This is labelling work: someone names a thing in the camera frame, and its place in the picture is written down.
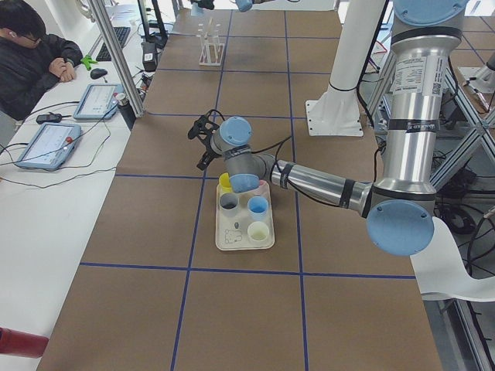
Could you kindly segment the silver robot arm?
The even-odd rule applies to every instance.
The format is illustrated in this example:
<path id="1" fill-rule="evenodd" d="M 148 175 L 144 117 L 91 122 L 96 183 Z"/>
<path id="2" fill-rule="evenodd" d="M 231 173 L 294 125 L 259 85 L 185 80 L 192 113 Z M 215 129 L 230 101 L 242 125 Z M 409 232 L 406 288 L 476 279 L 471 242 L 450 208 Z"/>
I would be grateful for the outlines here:
<path id="1" fill-rule="evenodd" d="M 260 5 L 272 0 L 234 0 L 234 4 L 240 12 L 249 11 L 254 5 Z M 214 10 L 214 0 L 190 0 L 192 5 L 196 5 L 200 9 Z"/>
<path id="2" fill-rule="evenodd" d="M 205 152 L 199 168 L 222 158 L 235 192 L 251 191 L 265 180 L 328 206 L 352 209 L 367 221 L 380 249 L 398 256 L 424 250 L 434 235 L 435 187 L 430 182 L 439 129 L 442 83 L 449 54 L 463 34 L 464 1 L 396 1 L 391 50 L 395 55 L 393 99 L 387 125 L 384 172 L 366 184 L 256 155 L 251 126 L 242 117 L 214 124 L 207 115 L 190 128 Z"/>

